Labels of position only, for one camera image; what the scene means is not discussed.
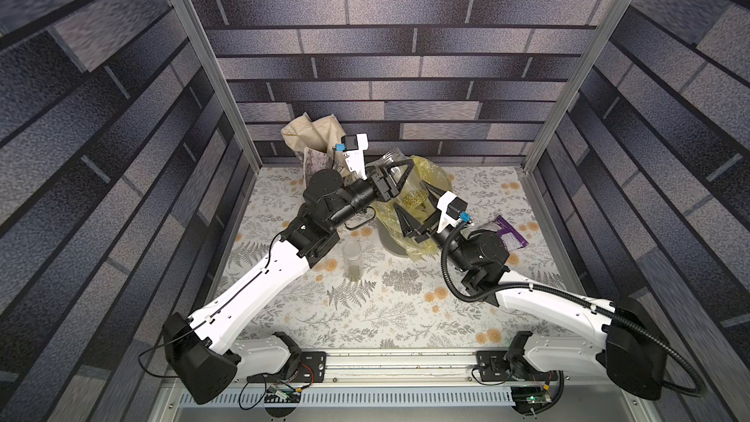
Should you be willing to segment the yellow plastic trash bag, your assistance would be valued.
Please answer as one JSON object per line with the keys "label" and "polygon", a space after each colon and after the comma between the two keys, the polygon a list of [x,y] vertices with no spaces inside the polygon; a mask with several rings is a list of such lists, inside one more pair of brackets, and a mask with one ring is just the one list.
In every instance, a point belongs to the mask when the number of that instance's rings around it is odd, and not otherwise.
{"label": "yellow plastic trash bag", "polygon": [[376,225],[379,238],[387,251],[396,256],[405,257],[413,262],[419,262],[429,256],[439,253],[439,248],[431,241],[417,243],[412,238],[402,235],[402,228],[396,216],[395,205],[401,205],[420,224],[427,221],[435,212],[435,207],[428,199],[428,191],[421,184],[422,181],[442,189],[451,191],[452,182],[448,174],[433,161],[421,156],[410,156],[414,161],[414,168],[409,173],[404,190],[396,199],[389,202],[375,202]]}

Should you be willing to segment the small clear bean jar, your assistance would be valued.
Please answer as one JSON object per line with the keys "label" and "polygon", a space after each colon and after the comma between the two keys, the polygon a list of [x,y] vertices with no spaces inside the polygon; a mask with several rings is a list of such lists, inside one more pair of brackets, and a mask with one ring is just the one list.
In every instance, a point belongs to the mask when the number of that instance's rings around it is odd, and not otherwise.
{"label": "small clear bean jar", "polygon": [[389,150],[377,160],[377,163],[382,166],[391,166],[388,172],[398,185],[402,185],[401,193],[421,189],[421,179],[416,171],[414,161],[405,156],[399,148]]}

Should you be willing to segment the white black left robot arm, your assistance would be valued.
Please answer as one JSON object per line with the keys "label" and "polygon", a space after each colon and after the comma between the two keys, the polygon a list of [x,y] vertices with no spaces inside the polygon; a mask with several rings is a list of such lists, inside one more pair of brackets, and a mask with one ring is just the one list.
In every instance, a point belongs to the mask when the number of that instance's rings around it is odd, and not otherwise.
{"label": "white black left robot arm", "polygon": [[268,253],[229,289],[189,316],[175,313],[162,326],[167,363],[197,404],[217,398],[234,380],[277,377],[289,381],[302,352],[283,332],[240,344],[247,324],[287,285],[310,271],[339,242],[339,227],[376,201],[397,198],[414,168],[412,159],[368,166],[346,185],[332,168],[307,183],[304,202]]}

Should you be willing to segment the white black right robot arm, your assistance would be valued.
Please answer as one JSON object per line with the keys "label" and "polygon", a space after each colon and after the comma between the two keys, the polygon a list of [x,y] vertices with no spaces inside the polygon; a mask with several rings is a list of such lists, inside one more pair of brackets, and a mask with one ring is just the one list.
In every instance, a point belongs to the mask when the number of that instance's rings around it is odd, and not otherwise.
{"label": "white black right robot arm", "polygon": [[548,320],[582,339],[575,348],[553,346],[521,331],[507,351],[538,372],[582,370],[603,373],[620,389],[657,401],[670,388],[664,377],[668,359],[681,361],[644,306],[631,298],[616,302],[576,295],[512,271],[509,252],[492,231],[463,234],[464,212],[435,211],[422,223],[395,207],[402,234],[418,242],[433,240],[441,250],[447,290],[465,303],[488,303]]}

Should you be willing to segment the beige printed tote bag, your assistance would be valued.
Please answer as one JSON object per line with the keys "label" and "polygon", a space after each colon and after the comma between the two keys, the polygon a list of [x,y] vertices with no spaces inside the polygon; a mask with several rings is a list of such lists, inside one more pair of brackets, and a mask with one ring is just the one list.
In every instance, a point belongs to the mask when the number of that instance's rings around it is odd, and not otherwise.
{"label": "beige printed tote bag", "polygon": [[351,177],[343,154],[334,150],[346,135],[335,115],[312,121],[304,113],[286,124],[281,135],[286,146],[302,161],[306,185],[314,174],[326,168],[334,169],[344,180]]}

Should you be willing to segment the purple packet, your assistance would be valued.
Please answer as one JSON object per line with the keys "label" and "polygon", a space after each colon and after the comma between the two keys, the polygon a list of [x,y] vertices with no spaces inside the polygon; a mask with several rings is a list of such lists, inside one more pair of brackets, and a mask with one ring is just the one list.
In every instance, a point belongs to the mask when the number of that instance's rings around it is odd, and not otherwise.
{"label": "purple packet", "polygon": [[529,242],[502,216],[497,216],[493,221],[496,226],[495,233],[503,242],[509,252],[526,248]]}

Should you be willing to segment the green circuit board right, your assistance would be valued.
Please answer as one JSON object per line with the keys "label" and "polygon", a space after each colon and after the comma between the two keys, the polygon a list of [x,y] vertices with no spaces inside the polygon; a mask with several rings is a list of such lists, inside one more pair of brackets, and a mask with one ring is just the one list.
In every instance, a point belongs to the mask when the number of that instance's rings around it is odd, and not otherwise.
{"label": "green circuit board right", "polygon": [[549,391],[543,387],[519,387],[512,390],[515,408],[526,411],[527,406],[540,408],[550,404],[553,400]]}

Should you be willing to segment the green circuit board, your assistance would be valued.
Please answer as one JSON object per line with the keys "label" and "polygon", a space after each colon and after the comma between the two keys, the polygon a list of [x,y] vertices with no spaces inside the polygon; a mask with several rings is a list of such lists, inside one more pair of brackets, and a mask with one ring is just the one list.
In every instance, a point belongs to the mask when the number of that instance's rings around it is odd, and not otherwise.
{"label": "green circuit board", "polygon": [[543,387],[519,387],[512,390],[515,408],[526,411],[527,406],[540,408],[550,404],[553,400],[549,391]]}
{"label": "green circuit board", "polygon": [[265,394],[264,404],[299,404],[301,392],[294,387],[270,387]]}

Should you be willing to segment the green circuit board left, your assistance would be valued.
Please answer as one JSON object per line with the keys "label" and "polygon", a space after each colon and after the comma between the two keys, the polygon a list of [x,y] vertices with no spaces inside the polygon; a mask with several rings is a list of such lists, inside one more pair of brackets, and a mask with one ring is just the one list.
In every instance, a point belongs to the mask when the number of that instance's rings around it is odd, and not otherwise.
{"label": "green circuit board left", "polygon": [[301,392],[294,387],[270,387],[265,394],[264,404],[299,404]]}

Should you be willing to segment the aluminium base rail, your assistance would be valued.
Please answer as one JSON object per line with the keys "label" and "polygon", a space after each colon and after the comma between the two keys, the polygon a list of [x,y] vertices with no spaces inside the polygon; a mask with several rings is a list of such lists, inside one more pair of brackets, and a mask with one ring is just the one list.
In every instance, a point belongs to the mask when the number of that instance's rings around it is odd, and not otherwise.
{"label": "aluminium base rail", "polygon": [[524,375],[503,367],[502,351],[454,349],[326,351],[304,357],[297,375],[299,404],[264,404],[266,391],[293,383],[248,383],[238,378],[212,401],[200,404],[186,390],[170,409],[266,409],[281,417],[295,409],[514,408],[512,390],[543,387],[552,398],[568,377],[558,371]]}

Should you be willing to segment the aluminium frame post right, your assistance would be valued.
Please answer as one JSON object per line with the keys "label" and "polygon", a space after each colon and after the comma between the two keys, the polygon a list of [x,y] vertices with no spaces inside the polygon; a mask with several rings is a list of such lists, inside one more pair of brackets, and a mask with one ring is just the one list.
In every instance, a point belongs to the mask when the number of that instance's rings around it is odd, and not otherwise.
{"label": "aluminium frame post right", "polygon": [[536,168],[540,158],[547,150],[552,137],[555,135],[564,115],[573,104],[582,84],[591,72],[594,64],[600,58],[605,45],[609,42],[613,31],[617,28],[622,17],[627,12],[633,0],[612,0],[609,9],[605,12],[603,19],[597,26],[586,50],[581,55],[573,74],[564,84],[560,96],[553,105],[547,119],[545,120],[539,134],[534,140],[530,153],[523,162],[523,175],[531,175]]}

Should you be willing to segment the aluminium frame post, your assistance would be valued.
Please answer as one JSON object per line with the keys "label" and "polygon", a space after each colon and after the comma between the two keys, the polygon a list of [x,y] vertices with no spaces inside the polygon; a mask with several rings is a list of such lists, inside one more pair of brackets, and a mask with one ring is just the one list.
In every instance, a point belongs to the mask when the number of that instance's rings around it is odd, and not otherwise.
{"label": "aluminium frame post", "polygon": [[627,12],[633,0],[612,0],[609,9],[605,12],[603,19],[597,26],[586,50],[581,55],[573,74],[564,84],[560,96],[553,105],[547,119],[545,120],[539,134],[534,140],[530,153],[523,162],[523,175],[531,175],[536,168],[540,158],[547,150],[552,137],[555,135],[564,115],[573,104],[582,84],[591,72],[594,64],[600,58],[605,45],[609,42],[613,31],[617,28],[622,17]]}
{"label": "aluminium frame post", "polygon": [[191,0],[170,0],[175,13],[193,45],[193,50],[203,67],[209,82],[214,88],[215,94],[220,105],[236,132],[240,146],[247,155],[250,167],[255,174],[258,174],[263,166],[262,160],[258,154],[257,148],[249,135],[245,122],[238,109],[234,96],[230,91],[230,86],[226,80],[216,55],[211,47],[207,34],[201,25],[199,17],[193,7]]}

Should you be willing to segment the aluminium frame post left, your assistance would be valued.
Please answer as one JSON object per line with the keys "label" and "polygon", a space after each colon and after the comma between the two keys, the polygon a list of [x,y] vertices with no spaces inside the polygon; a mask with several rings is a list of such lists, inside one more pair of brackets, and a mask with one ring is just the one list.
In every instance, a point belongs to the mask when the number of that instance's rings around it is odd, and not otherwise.
{"label": "aluminium frame post left", "polygon": [[226,80],[216,55],[211,47],[207,34],[201,25],[199,17],[193,7],[191,0],[170,0],[175,13],[193,45],[193,50],[203,67],[209,82],[214,88],[215,94],[220,105],[236,132],[240,146],[247,155],[250,167],[255,174],[258,174],[263,166],[262,160],[258,154],[257,148],[249,135],[245,122],[238,109],[234,96],[230,91],[230,86]]}

